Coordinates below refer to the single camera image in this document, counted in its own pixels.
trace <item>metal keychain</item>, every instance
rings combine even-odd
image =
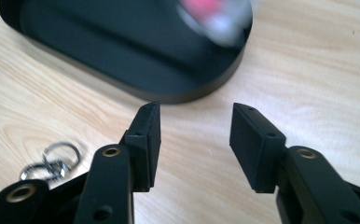
[[[68,165],[62,160],[49,162],[47,159],[48,154],[54,149],[59,147],[70,147],[76,153],[76,162],[72,165]],[[67,173],[70,173],[73,169],[75,169],[79,165],[80,161],[81,161],[81,154],[78,148],[75,147],[75,145],[68,142],[53,143],[44,149],[43,163],[34,163],[26,166],[21,172],[20,180],[28,179],[28,176],[31,173],[36,172],[38,170],[47,170],[47,172],[50,174],[50,176],[45,179],[46,181],[57,180],[65,177]]]

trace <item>wood grain surface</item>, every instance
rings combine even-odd
[[[274,195],[255,194],[228,145],[232,104],[256,107],[288,147],[322,152],[360,186],[360,1],[255,1],[242,63],[222,88],[161,107],[156,187],[135,194],[136,223],[280,223]],[[70,141],[88,171],[146,102],[9,28],[0,18],[0,190]]]

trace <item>blurred object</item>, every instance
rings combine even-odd
[[[252,26],[237,27],[232,47],[222,48],[189,29],[177,8],[177,1],[162,0],[0,0],[0,15],[15,30],[124,91],[164,104],[221,87],[238,68]],[[226,29],[206,34],[214,39]]]
[[[234,46],[253,19],[249,0],[181,0],[181,5],[183,20],[223,47]]]

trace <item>red object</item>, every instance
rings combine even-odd
[[[195,20],[201,21],[220,10],[220,0],[182,0],[184,9]]]

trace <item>metal clip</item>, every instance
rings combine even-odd
[[[56,160],[49,162],[47,157],[48,154],[58,147],[70,147],[75,153],[76,153],[76,162],[73,165],[68,165],[62,160]],[[43,152],[43,163],[35,163],[35,164],[29,164],[27,167],[25,167],[20,175],[20,180],[28,179],[31,173],[37,172],[38,170],[47,170],[49,173],[49,177],[46,178],[46,181],[53,181],[60,178],[63,178],[66,176],[67,173],[71,172],[73,169],[75,169],[81,160],[81,154],[79,150],[71,143],[68,142],[58,142],[54,143],[48,147],[45,148]]]

